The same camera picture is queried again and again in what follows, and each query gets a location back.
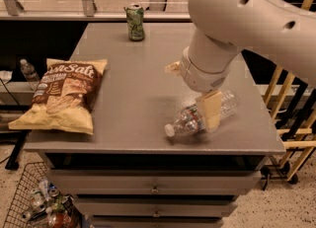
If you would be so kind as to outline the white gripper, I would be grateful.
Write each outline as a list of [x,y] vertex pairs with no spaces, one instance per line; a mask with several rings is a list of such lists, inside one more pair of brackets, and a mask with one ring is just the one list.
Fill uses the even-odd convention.
[[221,71],[200,70],[189,57],[189,49],[183,51],[181,61],[175,61],[164,68],[167,74],[179,76],[194,91],[204,93],[196,98],[197,112],[201,117],[205,130],[214,131],[220,122],[222,93],[218,90],[229,73],[231,61]]

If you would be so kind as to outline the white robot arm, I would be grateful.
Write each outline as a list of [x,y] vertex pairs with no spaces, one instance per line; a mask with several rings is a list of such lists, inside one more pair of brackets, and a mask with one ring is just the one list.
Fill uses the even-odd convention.
[[316,86],[316,14],[282,0],[189,0],[196,26],[182,59],[168,66],[200,92],[197,112],[208,131],[219,126],[218,91],[231,61],[247,49]]

